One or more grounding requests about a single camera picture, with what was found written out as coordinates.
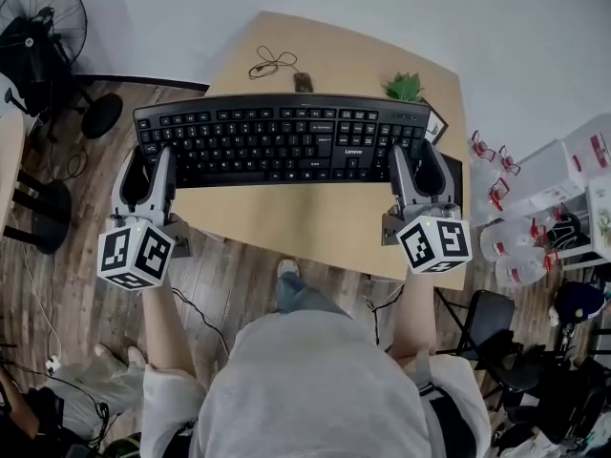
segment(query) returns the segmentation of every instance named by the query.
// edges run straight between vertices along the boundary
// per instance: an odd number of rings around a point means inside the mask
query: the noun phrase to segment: black chair
[[[513,299],[488,290],[478,290],[467,307],[448,302],[437,288],[435,293],[461,330],[458,347],[438,351],[437,354],[455,354],[478,361],[477,368],[488,371],[498,383],[498,388],[485,395],[484,399],[501,390],[518,393],[537,386],[542,369],[540,364],[526,361],[521,355],[521,345],[512,341],[514,333],[509,328],[516,308]],[[456,316],[453,305],[469,310],[464,324]],[[509,354],[516,354],[516,361],[511,368],[503,364]],[[500,408],[503,401],[501,397],[497,408]]]

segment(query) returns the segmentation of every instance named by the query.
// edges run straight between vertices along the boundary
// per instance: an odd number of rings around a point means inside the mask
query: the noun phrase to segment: electric fan
[[[83,90],[71,72],[87,37],[87,14],[81,0],[3,0],[0,4],[0,73],[23,97],[5,99],[30,115],[50,107],[53,82],[69,78],[89,104],[83,135],[100,137],[118,120],[123,101],[116,94],[97,100]]]

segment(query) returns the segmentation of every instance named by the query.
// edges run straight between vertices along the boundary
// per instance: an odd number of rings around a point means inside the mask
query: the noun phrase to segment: keyboard
[[[329,94],[226,95],[134,110],[152,170],[177,154],[177,186],[389,181],[400,144],[417,164],[430,110],[423,104]]]

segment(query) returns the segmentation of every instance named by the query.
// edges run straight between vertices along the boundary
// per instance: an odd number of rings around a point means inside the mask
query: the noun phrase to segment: wooden floor
[[[64,245],[54,256],[43,256],[33,247],[26,247],[35,288],[47,313],[53,314],[53,324],[62,342],[62,362],[87,362],[94,344],[108,345],[120,357],[127,356],[127,346],[136,344],[146,351],[143,340],[141,300],[138,295],[119,290],[99,281],[95,276],[97,236],[104,230],[105,218],[110,213],[110,193],[116,173],[128,152],[136,144],[132,110],[149,104],[180,100],[202,95],[200,92],[130,83],[94,84],[93,96],[107,92],[121,95],[123,114],[115,128],[98,140],[86,140],[80,134],[80,116],[68,112],[55,128],[58,143],[53,147],[53,175],[66,175],[68,158],[85,148],[89,162],[83,175],[66,180],[73,198],[73,225]],[[44,155],[29,158],[28,167],[41,180],[49,180],[50,150]],[[27,212],[14,211],[19,225],[26,230],[30,225]],[[469,265],[463,292],[446,290],[452,302],[468,304],[473,292],[487,288],[497,290],[492,266],[482,259],[474,235],[474,261]],[[185,296],[192,300],[219,327],[229,345],[247,323],[274,308],[275,268],[282,257],[253,246],[232,240],[225,243],[191,230],[193,257],[173,260],[170,279]],[[18,344],[10,352],[18,363],[44,371],[47,360],[49,329],[32,292],[32,282],[24,259],[23,245],[2,239],[0,245],[0,341]],[[299,260],[302,277],[332,297],[373,338],[373,317],[366,298],[383,302],[397,287],[397,283],[373,282],[360,273],[350,272],[312,261]],[[581,272],[572,272],[580,279]],[[552,347],[556,337],[547,317],[553,294],[560,283],[560,273],[511,294],[516,300],[513,327],[515,339],[526,346],[547,344]],[[180,314],[188,332],[200,378],[208,383],[225,358],[217,335],[201,323],[200,316],[178,302]],[[382,344],[390,341],[392,310],[380,312]],[[459,309],[459,316],[466,311]],[[458,330],[443,306],[437,301],[437,332],[440,348],[456,344]],[[587,324],[579,328],[576,342],[578,352],[585,345]],[[56,340],[51,337],[51,354],[58,354]],[[22,385],[43,382],[42,377],[14,371]],[[139,429],[139,409],[121,416],[113,426],[109,439],[125,436]]]

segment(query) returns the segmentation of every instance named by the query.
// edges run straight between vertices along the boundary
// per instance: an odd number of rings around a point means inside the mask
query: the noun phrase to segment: shoe
[[[127,348],[127,358],[130,361],[130,366],[135,366],[138,368],[144,368],[146,366],[146,358],[135,346],[130,346]]]
[[[108,368],[112,370],[113,375],[116,373],[124,373],[127,371],[127,365],[115,358],[113,352],[108,349],[104,344],[96,344],[94,346],[94,352],[97,357],[106,364]]]
[[[295,260],[290,260],[289,258],[285,258],[284,260],[280,260],[278,263],[278,268],[276,270],[278,278],[281,277],[284,273],[294,273],[297,277],[299,277],[299,265]]]

